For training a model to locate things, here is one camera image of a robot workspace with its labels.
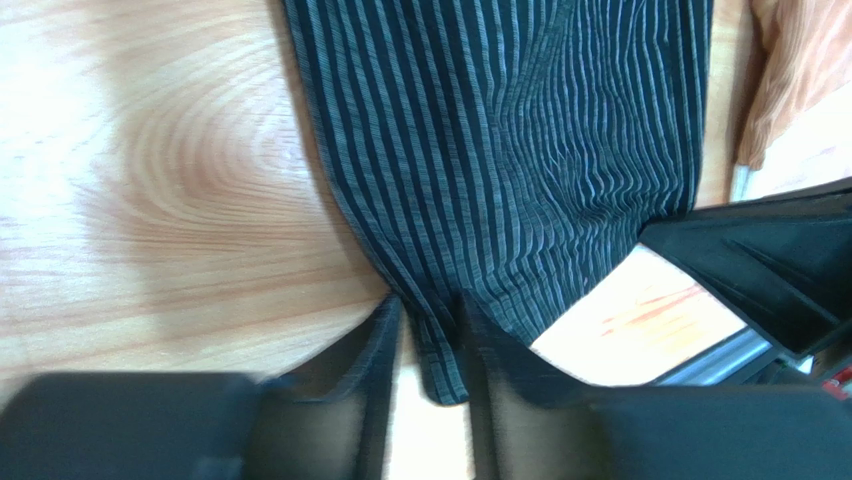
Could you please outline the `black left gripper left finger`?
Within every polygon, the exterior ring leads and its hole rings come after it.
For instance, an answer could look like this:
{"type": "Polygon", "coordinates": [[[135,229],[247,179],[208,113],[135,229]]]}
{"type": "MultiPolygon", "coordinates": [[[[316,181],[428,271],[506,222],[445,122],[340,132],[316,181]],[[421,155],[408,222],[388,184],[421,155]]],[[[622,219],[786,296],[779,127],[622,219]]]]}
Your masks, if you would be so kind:
{"type": "Polygon", "coordinates": [[[387,296],[336,342],[263,382],[243,478],[382,478],[401,310],[387,296]]]}

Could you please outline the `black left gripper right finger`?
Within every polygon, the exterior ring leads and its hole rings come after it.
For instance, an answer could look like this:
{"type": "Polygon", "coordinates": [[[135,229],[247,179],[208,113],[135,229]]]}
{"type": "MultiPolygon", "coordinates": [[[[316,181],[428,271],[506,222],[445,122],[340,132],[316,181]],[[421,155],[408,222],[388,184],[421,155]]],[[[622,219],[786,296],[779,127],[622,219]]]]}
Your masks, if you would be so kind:
{"type": "Polygon", "coordinates": [[[590,388],[455,301],[478,479],[613,479],[611,441],[590,388]]]}

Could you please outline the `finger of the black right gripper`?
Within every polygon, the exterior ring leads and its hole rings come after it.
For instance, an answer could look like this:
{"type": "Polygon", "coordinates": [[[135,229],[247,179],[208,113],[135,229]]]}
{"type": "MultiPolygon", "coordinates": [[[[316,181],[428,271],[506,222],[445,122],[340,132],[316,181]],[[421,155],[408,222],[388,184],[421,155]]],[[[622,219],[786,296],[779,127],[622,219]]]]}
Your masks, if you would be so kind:
{"type": "Polygon", "coordinates": [[[648,223],[639,241],[794,358],[851,334],[851,181],[648,223]]]}

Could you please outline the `black striped underwear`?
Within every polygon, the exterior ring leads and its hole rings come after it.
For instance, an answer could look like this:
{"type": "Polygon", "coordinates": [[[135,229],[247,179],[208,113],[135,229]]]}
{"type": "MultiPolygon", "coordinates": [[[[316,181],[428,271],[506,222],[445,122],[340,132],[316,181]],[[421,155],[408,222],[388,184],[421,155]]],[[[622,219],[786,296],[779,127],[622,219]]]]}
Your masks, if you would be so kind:
{"type": "Polygon", "coordinates": [[[533,343],[701,176],[709,1],[287,1],[330,190],[466,401],[454,305],[533,343]]]}

